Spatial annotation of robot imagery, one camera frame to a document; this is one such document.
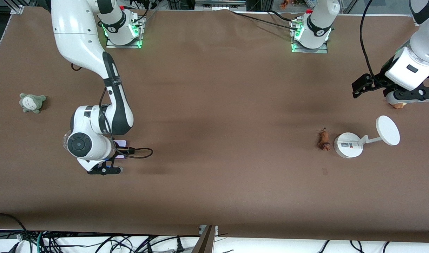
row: white round base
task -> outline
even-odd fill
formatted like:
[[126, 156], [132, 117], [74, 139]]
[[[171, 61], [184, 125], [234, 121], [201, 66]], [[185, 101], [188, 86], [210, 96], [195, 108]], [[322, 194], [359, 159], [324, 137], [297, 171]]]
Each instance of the white round base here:
[[359, 137], [352, 133], [343, 133], [335, 139], [335, 151], [340, 157], [354, 158], [363, 152], [358, 145]]

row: stuffed animal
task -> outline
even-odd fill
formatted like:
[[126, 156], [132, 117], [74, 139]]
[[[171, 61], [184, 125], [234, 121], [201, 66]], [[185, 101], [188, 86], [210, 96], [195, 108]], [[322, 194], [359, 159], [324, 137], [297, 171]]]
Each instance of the stuffed animal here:
[[23, 112], [33, 111], [34, 113], [40, 113], [40, 108], [43, 105], [43, 101], [46, 100], [46, 96], [35, 96], [27, 95], [24, 93], [19, 94], [21, 100], [19, 104], [22, 107]]

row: plush toy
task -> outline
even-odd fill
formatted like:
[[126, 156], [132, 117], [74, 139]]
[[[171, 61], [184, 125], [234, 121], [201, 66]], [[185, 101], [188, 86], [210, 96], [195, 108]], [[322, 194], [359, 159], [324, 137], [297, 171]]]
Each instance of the plush toy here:
[[43, 101], [46, 100], [46, 96], [35, 96], [27, 95], [24, 93], [19, 94], [21, 100], [19, 104], [22, 107], [23, 112], [33, 111], [34, 113], [40, 113], [40, 108], [43, 105]]

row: green plush toy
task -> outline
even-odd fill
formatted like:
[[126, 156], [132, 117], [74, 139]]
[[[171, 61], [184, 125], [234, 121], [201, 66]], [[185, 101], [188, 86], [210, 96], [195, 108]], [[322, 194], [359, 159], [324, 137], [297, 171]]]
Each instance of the green plush toy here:
[[43, 105], [43, 101], [46, 100], [46, 96], [35, 96], [27, 95], [24, 93], [19, 94], [21, 100], [19, 104], [22, 107], [23, 112], [33, 111], [34, 113], [40, 113], [40, 108]]

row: brown tabletop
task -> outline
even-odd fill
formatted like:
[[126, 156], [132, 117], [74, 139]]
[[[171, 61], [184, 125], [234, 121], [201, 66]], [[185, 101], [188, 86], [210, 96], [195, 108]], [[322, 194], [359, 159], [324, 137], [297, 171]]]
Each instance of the brown tabletop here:
[[[360, 19], [339, 16], [328, 54], [306, 54], [291, 52], [285, 28], [227, 10], [158, 11], [143, 48], [107, 49], [135, 117], [118, 139], [154, 155], [91, 176], [62, 138], [104, 84], [59, 54], [47, 11], [26, 8], [0, 47], [0, 212], [39, 230], [197, 234], [217, 224], [229, 236], [429, 241], [429, 103], [396, 110], [381, 91], [353, 99], [367, 72]], [[416, 29], [410, 17], [366, 19], [375, 72]], [[41, 113], [23, 113], [20, 93], [46, 95]], [[347, 131], [376, 137], [380, 115], [396, 122], [398, 146], [369, 144], [352, 160], [317, 149], [323, 128], [332, 142]]]

